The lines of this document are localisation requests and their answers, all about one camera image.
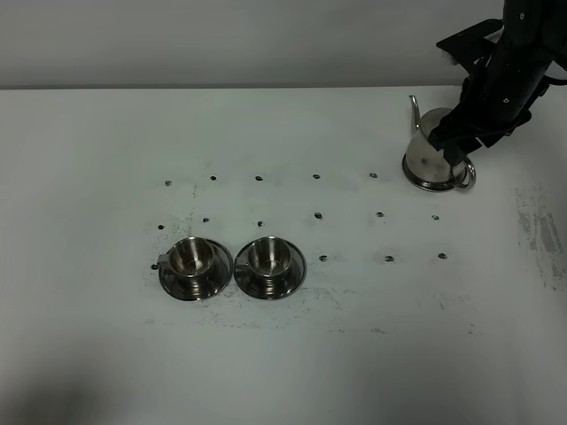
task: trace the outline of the teapot handle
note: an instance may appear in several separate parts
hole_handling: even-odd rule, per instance
[[[462,162],[465,165],[464,170],[468,175],[468,181],[466,184],[463,183],[467,179],[467,177],[465,177],[465,179],[463,179],[462,181],[459,181],[459,179],[457,179],[453,175],[453,168],[451,168],[451,184],[462,191],[471,190],[477,182],[477,170],[475,169],[475,166],[472,165],[470,159],[468,159],[467,157],[464,157]]]
[[[421,119],[421,115],[419,113],[419,105],[417,104],[416,97],[414,95],[409,95],[409,100],[411,100],[411,130],[412,135],[414,135],[419,130],[419,120]]]

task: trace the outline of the teapot base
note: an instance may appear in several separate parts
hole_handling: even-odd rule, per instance
[[[419,177],[417,177],[409,169],[405,155],[403,160],[401,161],[401,169],[403,170],[408,180],[412,182],[412,184],[414,184],[414,186],[418,187],[419,189],[427,190],[429,192],[446,192],[448,190],[455,189],[455,186],[452,182],[426,182],[425,180],[422,180]],[[456,176],[456,179],[459,182],[462,182],[465,178],[466,178],[465,171],[463,171],[462,173]]]

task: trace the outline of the cup handle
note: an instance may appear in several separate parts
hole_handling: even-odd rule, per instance
[[[169,254],[161,254],[158,257],[158,266],[161,268],[171,268],[171,263],[169,262]]]
[[[475,166],[472,165],[472,162],[468,157],[464,157],[462,162],[464,162],[465,165],[468,181],[466,184],[459,182],[459,180],[457,180],[457,178],[453,175],[453,168],[451,168],[451,184],[461,191],[467,191],[471,190],[477,182],[477,170],[475,169]]]

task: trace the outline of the teapot lid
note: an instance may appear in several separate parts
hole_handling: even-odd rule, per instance
[[[436,128],[441,122],[441,119],[447,116],[451,111],[452,109],[450,108],[431,109],[419,120],[419,131],[422,132],[426,139],[429,139],[431,131]]]

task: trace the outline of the white tabletop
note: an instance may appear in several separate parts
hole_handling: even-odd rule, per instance
[[[408,95],[459,92],[1,92],[3,399],[80,381],[104,424],[563,423],[567,96],[472,154],[470,193],[427,193],[400,169]],[[189,234],[282,236],[307,278],[178,301],[151,265]]]

